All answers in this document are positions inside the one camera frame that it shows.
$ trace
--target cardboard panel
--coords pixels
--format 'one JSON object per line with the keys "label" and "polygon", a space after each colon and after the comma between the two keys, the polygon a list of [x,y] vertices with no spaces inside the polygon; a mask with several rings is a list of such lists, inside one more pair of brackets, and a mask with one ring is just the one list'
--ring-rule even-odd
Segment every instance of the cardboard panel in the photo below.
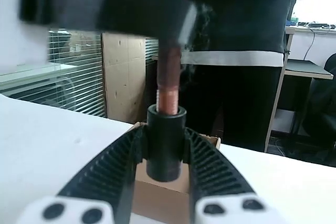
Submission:
{"label": "cardboard panel", "polygon": [[145,89],[145,39],[103,34],[103,61],[108,118],[136,122]]}
{"label": "cardboard panel", "polygon": [[105,66],[128,62],[128,36],[103,34],[103,57]]}

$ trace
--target cable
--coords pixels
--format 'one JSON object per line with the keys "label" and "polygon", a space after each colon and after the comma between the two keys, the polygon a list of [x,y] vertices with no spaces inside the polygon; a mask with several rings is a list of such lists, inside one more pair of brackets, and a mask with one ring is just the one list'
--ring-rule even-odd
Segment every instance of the cable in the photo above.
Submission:
{"label": "cable", "polygon": [[286,157],[286,155],[283,153],[283,151],[278,146],[278,141],[280,141],[280,139],[278,139],[278,140],[275,141],[275,147],[278,149],[278,151],[282,154],[283,157]]}
{"label": "cable", "polygon": [[306,60],[306,57],[307,57],[307,55],[308,55],[308,53],[309,53],[309,51],[310,51],[310,49],[311,49],[311,47],[313,46],[314,41],[315,41],[315,31],[314,31],[313,29],[311,29],[310,27],[308,27],[308,29],[311,30],[311,31],[313,32],[313,41],[311,42],[310,47],[308,48],[306,54],[304,55],[305,57],[303,58],[303,60]]}

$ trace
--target black cylindrical holder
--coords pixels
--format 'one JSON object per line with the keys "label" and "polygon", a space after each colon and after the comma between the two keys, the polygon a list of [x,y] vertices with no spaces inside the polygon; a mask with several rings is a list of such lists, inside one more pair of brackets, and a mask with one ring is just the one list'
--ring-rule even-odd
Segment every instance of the black cylindrical holder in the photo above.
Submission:
{"label": "black cylindrical holder", "polygon": [[177,115],[164,115],[156,105],[148,108],[147,174],[159,182],[178,179],[184,147],[186,110],[179,107]]}

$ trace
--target window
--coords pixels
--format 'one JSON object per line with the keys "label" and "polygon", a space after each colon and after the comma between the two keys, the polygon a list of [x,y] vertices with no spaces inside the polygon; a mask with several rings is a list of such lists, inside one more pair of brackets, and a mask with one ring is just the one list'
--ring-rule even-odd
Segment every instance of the window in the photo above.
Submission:
{"label": "window", "polygon": [[0,93],[105,117],[100,34],[49,31],[48,62],[0,75]]}
{"label": "window", "polygon": [[336,24],[334,0],[297,0],[293,13],[300,22]]}
{"label": "window", "polygon": [[152,56],[158,56],[159,41],[157,39],[147,38],[145,42],[145,47],[146,65],[148,65],[153,62]]}

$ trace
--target screw hole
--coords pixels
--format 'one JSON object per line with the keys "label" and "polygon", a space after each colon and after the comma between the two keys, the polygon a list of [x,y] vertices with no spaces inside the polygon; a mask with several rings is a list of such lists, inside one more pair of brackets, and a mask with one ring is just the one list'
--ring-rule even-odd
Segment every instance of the screw hole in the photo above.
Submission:
{"label": "screw hole", "polygon": [[204,213],[208,215],[221,215],[224,214],[225,211],[217,204],[209,204],[204,208]]}

